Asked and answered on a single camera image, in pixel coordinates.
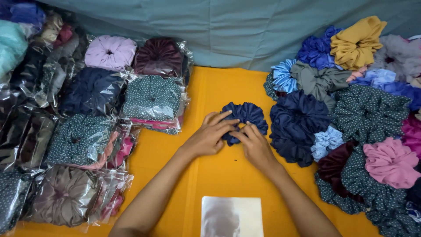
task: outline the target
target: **navy blue scrunchie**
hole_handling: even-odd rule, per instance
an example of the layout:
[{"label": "navy blue scrunchie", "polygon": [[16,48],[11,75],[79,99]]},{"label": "navy blue scrunchie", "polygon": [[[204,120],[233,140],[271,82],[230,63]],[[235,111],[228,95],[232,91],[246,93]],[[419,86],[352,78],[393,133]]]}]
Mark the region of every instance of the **navy blue scrunchie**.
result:
[{"label": "navy blue scrunchie", "polygon": [[[244,124],[249,121],[256,125],[261,134],[267,134],[269,125],[267,125],[266,120],[264,120],[263,110],[257,105],[249,102],[244,102],[242,105],[235,105],[233,102],[230,102],[222,108],[221,113],[229,110],[232,110],[232,113],[224,119],[239,119],[240,123]],[[234,125],[234,127],[237,131],[240,130],[238,124]],[[222,136],[222,140],[225,140],[228,146],[240,143],[238,138],[231,136],[229,133],[225,133]]]},{"label": "navy blue scrunchie", "polygon": [[300,167],[312,164],[311,146],[315,133],[325,132],[330,124],[329,110],[323,101],[303,90],[279,97],[270,110],[272,139],[270,143],[288,163]]},{"label": "navy blue scrunchie", "polygon": [[111,76],[114,73],[116,72],[102,68],[83,68],[65,90],[60,112],[69,116],[77,113],[110,116],[118,105],[119,94],[124,85],[121,77]]}]

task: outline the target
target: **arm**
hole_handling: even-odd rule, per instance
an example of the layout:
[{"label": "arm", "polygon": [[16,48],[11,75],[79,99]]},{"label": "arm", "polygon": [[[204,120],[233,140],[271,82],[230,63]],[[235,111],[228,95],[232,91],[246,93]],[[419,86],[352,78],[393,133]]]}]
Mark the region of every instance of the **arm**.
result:
[{"label": "arm", "polygon": [[168,163],[137,194],[117,220],[109,237],[145,237],[160,219],[174,186],[189,163],[202,155],[218,153],[221,137],[233,131],[237,119],[223,120],[232,111],[208,114],[202,126],[182,145]]},{"label": "arm", "polygon": [[230,132],[243,144],[245,157],[279,190],[292,220],[303,237],[340,237],[341,234],[317,205],[301,190],[276,160],[266,138],[247,122],[241,132]]}]

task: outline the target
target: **magenta scrunchie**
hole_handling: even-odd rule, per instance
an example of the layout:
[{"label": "magenta scrunchie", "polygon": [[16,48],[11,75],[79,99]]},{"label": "magenta scrunchie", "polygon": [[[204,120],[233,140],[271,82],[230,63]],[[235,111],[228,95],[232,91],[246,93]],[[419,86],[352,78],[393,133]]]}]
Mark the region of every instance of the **magenta scrunchie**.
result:
[{"label": "magenta scrunchie", "polygon": [[130,66],[136,52],[136,43],[121,36],[102,35],[91,42],[85,54],[85,64],[122,72]]},{"label": "magenta scrunchie", "polygon": [[388,137],[381,143],[364,144],[363,149],[367,156],[365,169],[379,183],[395,189],[408,189],[421,177],[414,170],[418,164],[415,152],[398,139]]},{"label": "magenta scrunchie", "polygon": [[148,39],[136,53],[135,74],[181,77],[183,55],[169,38]]},{"label": "magenta scrunchie", "polygon": [[403,121],[402,131],[405,134],[402,136],[403,144],[409,146],[421,159],[421,121],[413,114],[410,114]]},{"label": "magenta scrunchie", "polygon": [[59,35],[57,36],[56,41],[53,43],[54,47],[58,47],[66,43],[67,41],[69,41],[72,35],[73,35],[72,26],[67,23],[64,23],[63,26],[61,27],[61,30],[59,32]]}]

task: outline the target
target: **maroon velvet scrunchie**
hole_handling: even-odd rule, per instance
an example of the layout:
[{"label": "maroon velvet scrunchie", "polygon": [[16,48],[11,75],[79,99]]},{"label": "maroon velvet scrunchie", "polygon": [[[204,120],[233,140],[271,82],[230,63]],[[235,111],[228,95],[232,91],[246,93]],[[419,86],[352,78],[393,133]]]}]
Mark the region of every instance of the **maroon velvet scrunchie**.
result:
[{"label": "maroon velvet scrunchie", "polygon": [[357,202],[364,203],[362,196],[350,193],[341,181],[341,172],[357,144],[356,141],[346,142],[320,159],[318,162],[319,176],[322,180],[332,184],[333,191],[342,198],[350,197]]},{"label": "maroon velvet scrunchie", "polygon": [[183,55],[170,38],[148,39],[135,55],[135,74],[181,77]]}]

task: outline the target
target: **orange fabric surface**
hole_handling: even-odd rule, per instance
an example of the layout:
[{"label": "orange fabric surface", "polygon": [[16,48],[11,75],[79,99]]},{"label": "orange fabric surface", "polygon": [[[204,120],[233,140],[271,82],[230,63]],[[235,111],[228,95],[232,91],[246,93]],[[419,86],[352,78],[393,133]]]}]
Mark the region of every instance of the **orange fabric surface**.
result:
[{"label": "orange fabric surface", "polygon": [[[265,94],[263,83],[266,76],[265,72],[244,69],[196,67],[189,85],[188,92],[192,100],[185,113],[183,132],[173,136],[142,130],[136,149],[129,158],[129,170],[134,174],[134,180],[126,192],[120,213],[164,166],[177,148],[200,127],[206,114],[220,111],[231,101],[235,104],[252,102],[263,109],[265,119],[270,125],[270,108],[275,101]],[[380,236],[377,227],[373,226],[364,214],[347,215],[320,199],[313,177],[317,169],[316,163],[310,167],[300,168],[297,164],[286,163],[275,151],[274,153],[292,178],[322,209],[343,236]],[[152,236],[200,236],[203,196],[260,197],[264,236],[299,236],[276,188],[244,158],[241,145],[225,146],[218,155],[200,157],[192,162],[180,177]],[[99,237],[107,236],[111,227],[111,225],[90,226],[87,234],[82,234],[80,230],[83,227],[70,229],[64,226],[20,221],[14,236]]]}]

